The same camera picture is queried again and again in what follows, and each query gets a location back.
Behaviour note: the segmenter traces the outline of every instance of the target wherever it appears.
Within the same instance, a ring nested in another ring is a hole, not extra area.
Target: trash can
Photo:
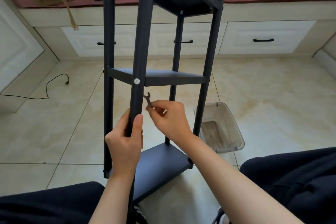
[[[216,153],[237,151],[245,146],[229,107],[222,102],[205,104],[199,137]]]

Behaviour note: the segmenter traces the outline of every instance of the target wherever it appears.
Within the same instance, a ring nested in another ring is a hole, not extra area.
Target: black cable
[[[68,81],[65,82],[65,85],[69,84],[69,76],[67,74],[59,74],[58,76],[56,76],[55,78],[51,79],[50,81],[47,82],[47,85],[45,86],[45,93],[47,95],[46,98],[28,98],[28,97],[22,97],[22,96],[16,96],[16,95],[5,95],[5,94],[0,94],[0,96],[8,96],[8,97],[18,97],[18,98],[27,98],[27,99],[49,99],[48,96],[48,83],[51,82],[52,80],[56,79],[57,77],[61,76],[61,75],[66,75],[68,78]]]

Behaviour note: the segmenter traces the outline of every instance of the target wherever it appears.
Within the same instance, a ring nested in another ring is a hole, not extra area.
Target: open-end wrench
[[[152,106],[152,103],[151,103],[151,101],[150,101],[150,97],[151,97],[151,95],[150,95],[150,93],[149,92],[147,92],[148,93],[148,96],[146,96],[145,95],[145,93],[143,94],[143,97],[147,100],[147,104],[148,104],[148,106],[150,107],[150,108],[153,108],[153,106]]]

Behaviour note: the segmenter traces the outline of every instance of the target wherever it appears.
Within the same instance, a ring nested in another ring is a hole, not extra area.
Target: drawer panel
[[[219,53],[290,54],[315,22],[229,22]]]
[[[135,47],[136,25],[115,25],[115,56],[133,56]],[[102,57],[104,46],[104,26],[62,27],[63,32],[80,57]]]
[[[221,22],[215,54],[218,54],[227,23]],[[211,23],[184,23],[181,55],[203,55],[207,52]],[[152,24],[149,55],[173,55],[176,23]]]

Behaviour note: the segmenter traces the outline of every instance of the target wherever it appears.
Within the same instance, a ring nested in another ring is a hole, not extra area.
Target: black metal pole
[[[176,71],[176,72],[179,70],[179,64],[180,64],[183,21],[184,21],[184,16],[182,14],[180,14],[177,17],[175,46],[174,46],[174,57],[173,57],[173,71]],[[176,85],[171,85],[170,86],[169,100],[170,101],[175,101],[175,96],[176,96]],[[168,139],[168,137],[165,137],[165,144],[170,144],[170,140]]]
[[[221,4],[224,3],[224,0],[218,0],[218,1]],[[208,49],[207,49],[207,55],[206,55],[206,58],[205,58],[204,70],[203,70],[203,76],[207,78],[207,81],[206,81],[206,83],[201,84],[201,90],[199,92],[199,98],[198,98],[198,104],[197,104],[197,110],[196,110],[196,116],[195,116],[195,123],[194,123],[193,133],[196,136],[199,136],[199,134],[200,134],[203,111],[204,111],[204,106],[205,106],[205,100],[207,98],[209,81],[210,81],[210,76],[211,76],[212,63],[213,63],[213,59],[214,59],[214,56],[215,56],[216,43],[217,43],[217,38],[218,38],[218,31],[219,31],[219,26],[220,26],[220,23],[221,23],[222,10],[223,10],[223,6],[220,6],[219,9],[214,10],[214,13],[213,13],[213,16],[212,16],[212,23],[211,23],[211,29],[210,29],[209,42],[208,42]]]
[[[114,0],[104,0],[104,70],[114,67]],[[113,78],[104,73],[104,138],[113,128]],[[104,140],[104,178],[109,177],[112,160]]]
[[[132,133],[134,118],[141,113],[144,94],[149,34],[151,31],[153,0],[139,0],[138,18],[136,23],[135,49],[133,60],[133,83],[128,125],[128,136]],[[128,211],[133,207],[134,180],[128,200]]]

